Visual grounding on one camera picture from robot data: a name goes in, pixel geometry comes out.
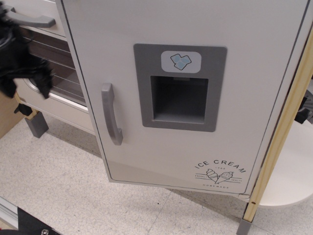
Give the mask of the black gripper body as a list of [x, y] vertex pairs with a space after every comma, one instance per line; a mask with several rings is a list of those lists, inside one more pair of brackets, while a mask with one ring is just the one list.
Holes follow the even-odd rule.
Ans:
[[32, 55], [18, 27], [0, 28], [0, 77], [30, 77], [52, 72], [48, 61]]

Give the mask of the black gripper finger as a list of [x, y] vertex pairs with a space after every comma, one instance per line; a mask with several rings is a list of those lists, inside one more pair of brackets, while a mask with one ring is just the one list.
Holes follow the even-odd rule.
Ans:
[[13, 98], [16, 93], [17, 86], [11, 78], [0, 79], [0, 91], [7, 97]]
[[52, 89], [52, 78], [54, 76], [53, 72], [48, 73], [36, 73], [34, 75], [35, 86], [39, 89], [40, 93], [45, 99], [49, 98], [50, 90]]

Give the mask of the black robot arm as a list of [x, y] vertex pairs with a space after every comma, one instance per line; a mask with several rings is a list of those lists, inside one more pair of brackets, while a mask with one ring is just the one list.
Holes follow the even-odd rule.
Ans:
[[52, 88], [52, 70], [47, 60], [32, 55], [19, 26], [6, 17], [7, 10], [0, 7], [0, 91], [13, 98], [16, 78], [30, 78], [45, 99]]

